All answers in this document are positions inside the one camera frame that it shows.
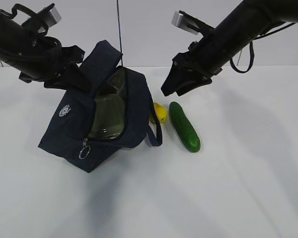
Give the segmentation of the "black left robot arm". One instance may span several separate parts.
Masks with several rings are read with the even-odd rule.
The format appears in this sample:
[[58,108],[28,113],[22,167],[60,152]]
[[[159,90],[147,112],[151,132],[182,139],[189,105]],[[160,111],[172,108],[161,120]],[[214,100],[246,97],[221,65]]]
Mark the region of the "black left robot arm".
[[77,45],[64,47],[48,36],[60,20],[54,3],[39,12],[19,3],[10,12],[0,9],[0,61],[19,70],[19,79],[25,83],[89,92],[91,82],[78,66],[85,52]]

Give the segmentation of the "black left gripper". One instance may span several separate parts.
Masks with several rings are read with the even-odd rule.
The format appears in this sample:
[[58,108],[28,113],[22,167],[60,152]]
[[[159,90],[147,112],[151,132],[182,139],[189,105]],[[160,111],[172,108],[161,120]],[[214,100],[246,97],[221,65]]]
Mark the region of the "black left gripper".
[[80,70],[85,51],[77,45],[63,47],[54,37],[40,39],[48,54],[27,70],[23,70],[19,79],[25,83],[44,82],[47,89],[72,90],[92,98],[92,82]]

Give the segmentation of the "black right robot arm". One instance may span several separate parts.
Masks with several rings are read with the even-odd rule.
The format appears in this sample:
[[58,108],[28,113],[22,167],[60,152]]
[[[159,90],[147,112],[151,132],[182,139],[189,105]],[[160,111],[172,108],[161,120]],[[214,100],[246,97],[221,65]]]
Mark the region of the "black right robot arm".
[[172,25],[202,39],[192,42],[187,52],[178,53],[161,87],[165,96],[182,96],[198,87],[209,85],[212,77],[245,46],[250,47],[249,66],[253,66],[253,41],[298,23],[298,0],[244,0],[217,27],[176,11]]

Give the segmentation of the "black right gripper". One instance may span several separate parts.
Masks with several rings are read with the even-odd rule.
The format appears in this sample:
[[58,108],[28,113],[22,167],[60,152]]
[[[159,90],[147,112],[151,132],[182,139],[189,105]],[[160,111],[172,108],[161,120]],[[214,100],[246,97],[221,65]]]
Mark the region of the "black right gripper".
[[172,60],[171,70],[161,87],[164,96],[177,93],[182,96],[196,88],[212,83],[222,71],[223,49],[213,41],[193,42],[188,51],[178,53]]

